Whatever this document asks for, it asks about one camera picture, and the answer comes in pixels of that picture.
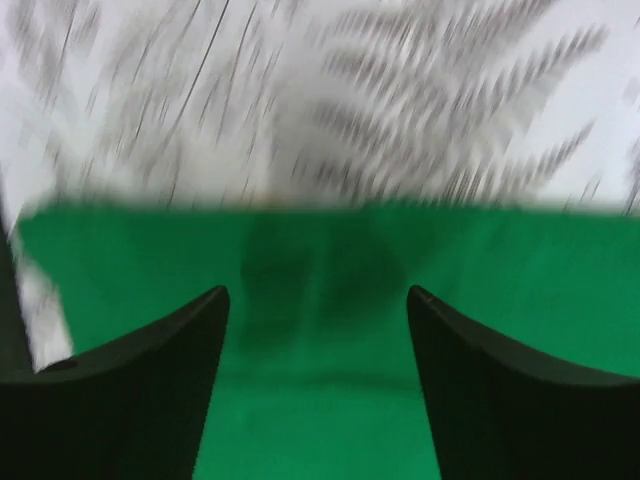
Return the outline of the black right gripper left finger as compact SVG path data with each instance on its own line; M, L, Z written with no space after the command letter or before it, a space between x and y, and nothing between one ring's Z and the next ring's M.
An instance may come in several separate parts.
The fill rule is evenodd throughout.
M192 478L229 309L215 287L38 373L3 375L2 478Z

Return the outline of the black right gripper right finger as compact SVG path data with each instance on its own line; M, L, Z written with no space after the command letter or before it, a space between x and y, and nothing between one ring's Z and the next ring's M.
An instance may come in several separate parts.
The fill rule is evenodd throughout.
M406 308L442 478L638 478L638 378L545 354L418 285Z

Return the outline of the green t shirt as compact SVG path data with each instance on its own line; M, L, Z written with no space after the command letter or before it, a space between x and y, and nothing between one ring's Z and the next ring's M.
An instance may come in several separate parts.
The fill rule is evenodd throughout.
M544 352L639 371L635 217L59 204L19 233L79 353L228 289L198 479L437 478L405 310L413 285Z

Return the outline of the floral table mat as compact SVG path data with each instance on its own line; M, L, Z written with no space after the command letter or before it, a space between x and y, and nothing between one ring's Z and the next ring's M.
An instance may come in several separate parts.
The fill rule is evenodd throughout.
M2 3L10 347L30 369L72 349L16 229L53 201L375 195L636 217L638 3Z

